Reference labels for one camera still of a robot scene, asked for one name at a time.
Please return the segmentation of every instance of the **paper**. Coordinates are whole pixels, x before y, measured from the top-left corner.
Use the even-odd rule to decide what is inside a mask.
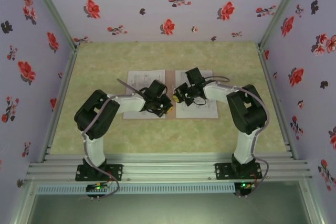
[[[165,81],[165,71],[154,70],[154,71],[129,71],[127,76],[127,84],[131,87],[140,90],[142,88],[148,88],[154,80],[159,80],[162,83]],[[131,94],[132,90],[127,89],[126,94]],[[157,115],[142,111],[142,112],[125,112],[124,119],[160,119],[165,118],[165,115],[158,117]]]
[[[212,76],[211,70],[200,70],[203,77]],[[175,85],[180,86],[183,83],[188,82],[185,70],[175,71]],[[203,104],[205,101],[202,98],[196,98],[195,103]],[[205,105],[196,105],[195,103],[190,106],[185,103],[176,103],[176,118],[218,118],[217,102],[216,100],[206,100]]]

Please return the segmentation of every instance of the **green textured floor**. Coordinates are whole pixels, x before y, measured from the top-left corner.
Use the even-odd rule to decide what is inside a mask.
[[[134,42],[82,44],[57,126],[52,154],[82,154],[74,115],[96,89],[122,94],[131,70],[184,70],[199,67],[225,75],[231,84],[253,84],[270,110],[257,152],[286,151],[253,42]],[[229,108],[218,104],[218,120],[123,120],[118,114],[104,136],[105,153],[233,152],[237,142]]]

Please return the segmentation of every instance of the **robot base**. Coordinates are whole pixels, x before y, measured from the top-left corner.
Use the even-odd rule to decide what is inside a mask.
[[[234,155],[231,163],[215,164],[215,173],[217,180],[262,178],[260,164],[256,163],[255,159],[246,164],[240,164]]]
[[[121,181],[122,177],[122,165],[117,164],[107,164],[105,161],[99,166],[103,171],[111,174],[118,181]],[[77,166],[75,181],[108,181],[110,178],[90,166],[86,160],[83,158],[83,164]]]

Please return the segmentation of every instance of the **lavender wall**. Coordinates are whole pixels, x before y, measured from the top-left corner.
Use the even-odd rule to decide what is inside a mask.
[[[265,47],[293,142],[309,161],[330,223],[336,222],[335,14],[334,0],[292,0]]]
[[[260,42],[281,0],[52,1],[75,40]]]
[[[42,0],[0,6],[0,222],[8,223],[20,181],[38,161],[71,50]]]

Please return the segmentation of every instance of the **yellow component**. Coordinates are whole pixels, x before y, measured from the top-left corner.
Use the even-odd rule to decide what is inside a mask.
[[[171,112],[172,109],[173,109],[173,107],[170,107],[170,108],[167,110],[166,114],[169,113],[169,112]]]
[[[173,100],[174,100],[175,102],[179,102],[179,99],[178,99],[177,96],[175,96],[175,95],[173,95]]]

